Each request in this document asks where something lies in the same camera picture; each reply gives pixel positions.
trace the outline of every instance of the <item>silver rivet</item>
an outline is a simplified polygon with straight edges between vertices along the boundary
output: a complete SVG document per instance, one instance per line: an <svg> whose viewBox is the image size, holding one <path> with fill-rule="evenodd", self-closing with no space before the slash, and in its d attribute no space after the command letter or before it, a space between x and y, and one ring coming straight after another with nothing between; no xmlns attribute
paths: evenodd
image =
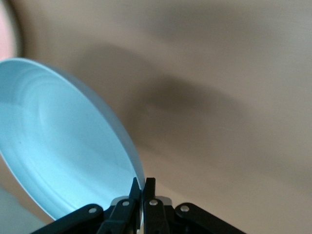
<svg viewBox="0 0 312 234"><path fill-rule="evenodd" d="M96 209L95 207L89 209L89 213L90 213L90 214L93 214L93 213L95 213L96 211L97 211L97 209Z"/></svg>
<svg viewBox="0 0 312 234"><path fill-rule="evenodd" d="M150 200L150 205L151 206L155 206L158 204L158 201L157 200Z"/></svg>
<svg viewBox="0 0 312 234"><path fill-rule="evenodd" d="M185 206L185 205L181 206L180 209L181 209L182 212L188 212L190 210L190 208L188 206Z"/></svg>
<svg viewBox="0 0 312 234"><path fill-rule="evenodd" d="M129 204L130 204L129 201L124 201L124 202L122 203L123 206L129 206Z"/></svg>

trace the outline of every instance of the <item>beige surface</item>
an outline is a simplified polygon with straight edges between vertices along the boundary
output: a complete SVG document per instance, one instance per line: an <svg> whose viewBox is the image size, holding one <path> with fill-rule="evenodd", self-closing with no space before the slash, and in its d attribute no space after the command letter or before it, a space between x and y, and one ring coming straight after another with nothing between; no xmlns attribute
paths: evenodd
<svg viewBox="0 0 312 234"><path fill-rule="evenodd" d="M312 232L311 1L15 2L26 55L111 105L158 195L248 233Z"/></svg>

